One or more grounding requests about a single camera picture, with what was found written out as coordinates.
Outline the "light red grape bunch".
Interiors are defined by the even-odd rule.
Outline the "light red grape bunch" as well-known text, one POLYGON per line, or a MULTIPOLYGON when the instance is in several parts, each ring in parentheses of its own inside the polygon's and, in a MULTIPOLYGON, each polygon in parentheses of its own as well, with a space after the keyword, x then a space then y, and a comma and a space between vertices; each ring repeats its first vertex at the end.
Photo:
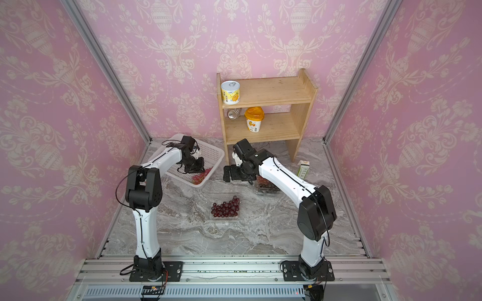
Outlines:
POLYGON ((257 176, 257 185, 259 188, 272 188, 273 184, 267 179, 257 176))

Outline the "clear plastic container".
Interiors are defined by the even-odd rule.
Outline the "clear plastic container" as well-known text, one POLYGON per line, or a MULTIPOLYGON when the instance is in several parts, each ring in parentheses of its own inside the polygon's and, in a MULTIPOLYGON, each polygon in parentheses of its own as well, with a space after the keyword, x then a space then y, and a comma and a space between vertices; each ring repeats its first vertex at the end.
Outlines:
POLYGON ((207 220, 235 222, 241 217, 242 200, 239 193, 213 193, 207 197, 207 220))
POLYGON ((261 176, 256 176, 253 188, 258 194, 277 194, 281 191, 275 184, 261 176))

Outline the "dark red grape bunch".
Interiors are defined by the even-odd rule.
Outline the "dark red grape bunch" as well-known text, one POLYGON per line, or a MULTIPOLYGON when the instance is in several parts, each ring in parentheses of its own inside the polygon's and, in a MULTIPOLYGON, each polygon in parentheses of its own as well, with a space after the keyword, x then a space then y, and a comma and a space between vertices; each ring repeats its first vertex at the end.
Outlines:
POLYGON ((231 200, 213 203, 211 215, 214 218, 237 218, 240 211, 240 198, 233 196, 231 200))

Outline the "pink red grape bunch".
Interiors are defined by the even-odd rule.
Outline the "pink red grape bunch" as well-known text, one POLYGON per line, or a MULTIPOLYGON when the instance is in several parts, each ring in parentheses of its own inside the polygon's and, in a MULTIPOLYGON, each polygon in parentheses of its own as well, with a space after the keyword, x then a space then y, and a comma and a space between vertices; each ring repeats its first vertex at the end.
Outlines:
POLYGON ((202 173, 194 174, 194 175, 192 176, 192 183, 193 183, 194 185, 201 184, 201 183, 204 181, 204 179, 209 175, 209 173, 211 172, 211 170, 212 170, 212 169, 209 168, 209 169, 206 169, 206 170, 205 170, 204 172, 202 172, 202 173))

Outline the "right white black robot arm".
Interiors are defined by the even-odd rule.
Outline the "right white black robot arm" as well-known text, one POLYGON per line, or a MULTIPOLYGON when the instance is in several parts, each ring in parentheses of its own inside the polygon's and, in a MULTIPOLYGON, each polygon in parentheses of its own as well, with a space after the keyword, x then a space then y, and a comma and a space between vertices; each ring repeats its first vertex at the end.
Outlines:
POLYGON ((325 257, 330 247, 330 230, 337 219, 331 191, 316 187, 285 168, 268 150, 255 149, 247 139, 233 147, 235 164, 223 168, 223 180, 253 183, 267 179, 288 196, 297 208, 297 226, 303 234, 299 269, 306 280, 333 281, 331 263, 325 257))

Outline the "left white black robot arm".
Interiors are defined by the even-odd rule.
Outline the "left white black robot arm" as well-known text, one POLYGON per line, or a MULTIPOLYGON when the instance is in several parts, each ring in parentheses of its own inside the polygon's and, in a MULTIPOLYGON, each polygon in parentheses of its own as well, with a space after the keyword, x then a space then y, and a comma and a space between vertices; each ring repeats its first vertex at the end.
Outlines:
POLYGON ((133 211, 137 247, 133 264, 120 271, 131 282, 168 282, 168 269, 162 261, 157 237, 156 216, 163 198, 161 176, 172 166, 184 167, 186 173, 202 173, 204 159, 197 155, 197 141, 184 135, 180 141, 169 140, 161 154, 142 165, 133 165, 124 177, 125 207, 133 211))

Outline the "white plastic basket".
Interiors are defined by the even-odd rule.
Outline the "white plastic basket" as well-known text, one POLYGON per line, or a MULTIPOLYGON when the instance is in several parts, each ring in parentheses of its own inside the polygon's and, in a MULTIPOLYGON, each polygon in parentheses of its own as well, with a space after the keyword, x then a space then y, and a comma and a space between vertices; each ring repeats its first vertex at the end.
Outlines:
POLYGON ((215 170, 222 163, 225 156, 224 150, 207 142, 199 139, 195 139, 194 146, 198 146, 200 150, 192 155, 193 159, 203 158, 204 169, 209 169, 209 172, 205 175, 198 184, 194 183, 192 179, 193 174, 188 174, 183 169, 178 170, 181 167, 183 160, 183 151, 174 146, 169 147, 168 144, 161 145, 161 147, 149 158, 148 167, 158 168, 161 174, 166 174, 173 179, 179 180, 181 183, 189 185, 193 188, 201 188, 205 182, 213 175, 215 170))

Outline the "orange lid white cup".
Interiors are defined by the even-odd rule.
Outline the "orange lid white cup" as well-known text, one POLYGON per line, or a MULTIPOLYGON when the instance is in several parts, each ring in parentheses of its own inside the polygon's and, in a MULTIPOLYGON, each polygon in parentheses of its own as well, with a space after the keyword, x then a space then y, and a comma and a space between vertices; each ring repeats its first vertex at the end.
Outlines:
POLYGON ((261 130, 261 123, 264 120, 262 107, 250 107, 245 111, 247 128, 249 131, 257 133, 261 130))

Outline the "small glass jar on shelf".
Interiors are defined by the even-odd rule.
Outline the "small glass jar on shelf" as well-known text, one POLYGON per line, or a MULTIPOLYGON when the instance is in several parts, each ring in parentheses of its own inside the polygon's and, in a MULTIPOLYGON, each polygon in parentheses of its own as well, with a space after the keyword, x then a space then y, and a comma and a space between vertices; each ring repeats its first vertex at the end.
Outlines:
POLYGON ((241 111, 242 111, 242 109, 240 109, 240 108, 229 109, 227 111, 227 117, 230 120, 236 120, 237 118, 239 118, 241 111))

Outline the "green white milk carton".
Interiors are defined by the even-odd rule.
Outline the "green white milk carton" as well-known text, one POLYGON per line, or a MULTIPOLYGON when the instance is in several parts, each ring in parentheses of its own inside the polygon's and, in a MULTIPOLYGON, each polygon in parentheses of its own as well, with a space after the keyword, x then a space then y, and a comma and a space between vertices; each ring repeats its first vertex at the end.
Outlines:
POLYGON ((310 170, 310 162, 309 161, 304 161, 300 160, 300 162, 297 164, 298 166, 298 171, 297 171, 297 177, 299 177, 302 180, 305 180, 309 170, 310 170))

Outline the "yellow white can on shelf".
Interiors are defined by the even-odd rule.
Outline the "yellow white can on shelf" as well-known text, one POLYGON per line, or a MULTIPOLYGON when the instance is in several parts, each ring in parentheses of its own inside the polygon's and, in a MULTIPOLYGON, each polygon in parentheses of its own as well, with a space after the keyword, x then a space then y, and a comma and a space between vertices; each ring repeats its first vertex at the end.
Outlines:
POLYGON ((221 83, 222 101, 226 105, 235 105, 240 100, 240 84, 227 80, 221 83))

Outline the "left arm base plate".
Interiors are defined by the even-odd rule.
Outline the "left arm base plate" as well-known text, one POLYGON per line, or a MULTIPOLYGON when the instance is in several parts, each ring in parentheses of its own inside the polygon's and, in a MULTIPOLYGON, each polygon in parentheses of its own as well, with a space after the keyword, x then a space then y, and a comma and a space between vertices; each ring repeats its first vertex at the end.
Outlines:
POLYGON ((129 276, 130 282, 179 282, 183 271, 183 262, 163 261, 161 272, 145 272, 138 269, 129 276))

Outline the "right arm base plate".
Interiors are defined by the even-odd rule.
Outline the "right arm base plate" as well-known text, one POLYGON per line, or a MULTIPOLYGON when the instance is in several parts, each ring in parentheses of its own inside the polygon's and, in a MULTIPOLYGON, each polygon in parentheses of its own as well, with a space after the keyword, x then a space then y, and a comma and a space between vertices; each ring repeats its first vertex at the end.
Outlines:
POLYGON ((322 260, 315 267, 310 267, 304 262, 285 260, 280 264, 280 269, 285 282, 335 280, 332 264, 326 260, 322 260))

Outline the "aluminium rail frame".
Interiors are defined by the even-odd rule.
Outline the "aluminium rail frame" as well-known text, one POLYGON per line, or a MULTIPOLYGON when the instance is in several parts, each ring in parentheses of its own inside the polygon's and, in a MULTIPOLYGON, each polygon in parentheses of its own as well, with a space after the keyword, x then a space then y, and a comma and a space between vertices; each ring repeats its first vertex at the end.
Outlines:
POLYGON ((130 282, 120 271, 128 257, 86 260, 69 300, 395 300, 380 259, 328 257, 335 280, 285 282, 280 264, 289 255, 167 256, 183 262, 179 282, 130 282))

